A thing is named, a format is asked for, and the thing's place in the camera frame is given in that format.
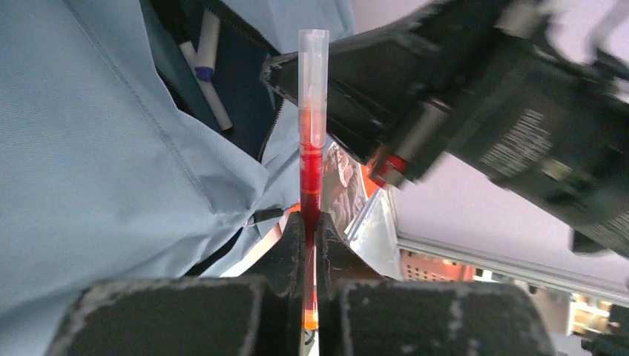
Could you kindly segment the orange Good Morning book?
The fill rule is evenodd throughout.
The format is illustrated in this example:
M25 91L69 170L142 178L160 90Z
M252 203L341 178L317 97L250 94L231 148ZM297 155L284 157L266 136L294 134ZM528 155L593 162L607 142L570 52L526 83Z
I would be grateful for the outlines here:
M325 212L342 231L358 217L369 199L363 166L335 143L329 148L302 148L300 210L304 222L314 225L319 214Z

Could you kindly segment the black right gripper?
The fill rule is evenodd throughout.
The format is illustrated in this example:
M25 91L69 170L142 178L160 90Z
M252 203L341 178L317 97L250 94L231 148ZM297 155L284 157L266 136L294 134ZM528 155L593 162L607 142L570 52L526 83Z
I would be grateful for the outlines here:
M372 178L419 180L452 154L573 229L571 248L628 255L628 66L601 47L579 64L549 42L545 1L431 1L332 42L328 134Z

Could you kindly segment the blue student backpack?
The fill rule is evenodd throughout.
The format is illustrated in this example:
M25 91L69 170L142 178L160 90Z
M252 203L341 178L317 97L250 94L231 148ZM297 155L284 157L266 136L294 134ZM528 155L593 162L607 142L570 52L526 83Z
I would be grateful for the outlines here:
M299 198L297 109L260 81L349 1L178 1L220 18L221 132L149 1L1 3L1 353L43 355L97 280L221 275Z

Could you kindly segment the purple capped white marker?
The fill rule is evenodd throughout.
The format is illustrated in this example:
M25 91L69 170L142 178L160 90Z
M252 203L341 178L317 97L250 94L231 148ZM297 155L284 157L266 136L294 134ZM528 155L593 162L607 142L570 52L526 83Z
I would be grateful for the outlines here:
M197 49L194 49L191 40L182 42L179 48L220 129L229 131L233 128L232 121L212 84L216 72L219 34L220 20L211 11L205 10Z

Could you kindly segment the red pen clear cap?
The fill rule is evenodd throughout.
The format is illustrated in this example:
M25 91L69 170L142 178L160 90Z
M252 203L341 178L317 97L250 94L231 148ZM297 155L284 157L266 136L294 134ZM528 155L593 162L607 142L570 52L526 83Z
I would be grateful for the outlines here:
M300 134L300 213L305 228L303 328L318 329L315 285L315 230L321 214L323 148L326 144L329 32L299 31L298 108Z

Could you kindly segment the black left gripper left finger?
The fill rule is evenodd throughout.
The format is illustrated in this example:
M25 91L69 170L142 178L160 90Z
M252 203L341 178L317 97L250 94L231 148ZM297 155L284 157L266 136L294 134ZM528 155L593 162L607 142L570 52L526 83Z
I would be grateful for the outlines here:
M49 355L300 355L303 219L237 277L94 283L65 312Z

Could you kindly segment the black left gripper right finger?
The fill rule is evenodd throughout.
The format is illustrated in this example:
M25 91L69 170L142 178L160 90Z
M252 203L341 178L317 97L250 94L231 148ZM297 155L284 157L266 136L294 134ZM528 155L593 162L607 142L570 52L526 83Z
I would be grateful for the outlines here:
M322 355L554 355L532 300L517 286L385 277L321 214L317 241Z

